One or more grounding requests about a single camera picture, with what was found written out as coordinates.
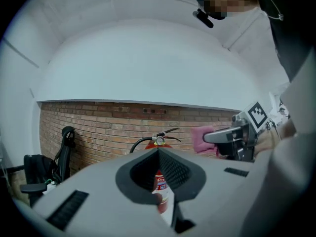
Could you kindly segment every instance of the brick wall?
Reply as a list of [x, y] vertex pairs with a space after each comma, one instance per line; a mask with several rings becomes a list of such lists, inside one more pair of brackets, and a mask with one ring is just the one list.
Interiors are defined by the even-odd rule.
[[[40, 113], [40, 147], [43, 155], [54, 158], [61, 145], [61, 130], [76, 129], [76, 150], [71, 154], [72, 173], [96, 163], [128, 154], [133, 143], [173, 127], [180, 130], [168, 140], [173, 148], [192, 152], [190, 129], [212, 125], [221, 129], [231, 124], [235, 112], [184, 107], [103, 103], [43, 103]], [[148, 142], [137, 149], [144, 149]]]

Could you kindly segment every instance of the curved white wall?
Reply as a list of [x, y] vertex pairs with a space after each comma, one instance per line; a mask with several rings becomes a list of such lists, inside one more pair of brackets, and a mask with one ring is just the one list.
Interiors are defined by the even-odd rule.
[[64, 43], [37, 101], [152, 102], [242, 110], [256, 77], [214, 37], [157, 20], [119, 21]]
[[24, 155], [40, 154], [39, 82], [58, 47], [41, 13], [29, 4], [22, 8], [0, 41], [0, 140], [4, 166], [23, 165]]

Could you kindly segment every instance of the white cable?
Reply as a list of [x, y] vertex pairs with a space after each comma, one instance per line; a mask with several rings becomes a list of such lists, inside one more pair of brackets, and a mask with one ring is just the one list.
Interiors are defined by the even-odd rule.
[[283, 20], [284, 20], [284, 15], [280, 12], [280, 10], [278, 9], [278, 7], [277, 7], [277, 5], [275, 4], [275, 2], [273, 2], [273, 0], [270, 0], [270, 1], [273, 3], [273, 5], [275, 6], [275, 8], [276, 8], [277, 11], [278, 11], [278, 18], [269, 16], [267, 13], [266, 13], [266, 15], [267, 15], [269, 18], [277, 19], [277, 20], [283, 21]]

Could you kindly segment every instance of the pink cloth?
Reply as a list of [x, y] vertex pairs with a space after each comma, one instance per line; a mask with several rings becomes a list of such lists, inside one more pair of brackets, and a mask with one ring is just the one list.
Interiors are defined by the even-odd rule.
[[219, 155], [217, 146], [214, 143], [206, 143], [203, 141], [203, 135], [206, 133], [214, 132], [213, 126], [201, 126], [191, 128], [191, 137], [193, 143], [193, 149], [198, 154], [214, 154]]

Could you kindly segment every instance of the black office chair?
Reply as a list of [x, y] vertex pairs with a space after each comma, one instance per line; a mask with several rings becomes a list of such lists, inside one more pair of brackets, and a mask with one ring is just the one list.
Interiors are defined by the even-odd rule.
[[75, 129], [71, 126], [62, 130], [62, 143], [54, 160], [42, 155], [24, 156], [24, 171], [26, 185], [21, 185], [22, 193], [29, 194], [30, 206], [47, 190], [47, 184], [54, 181], [60, 184], [70, 176], [70, 152], [76, 146]]

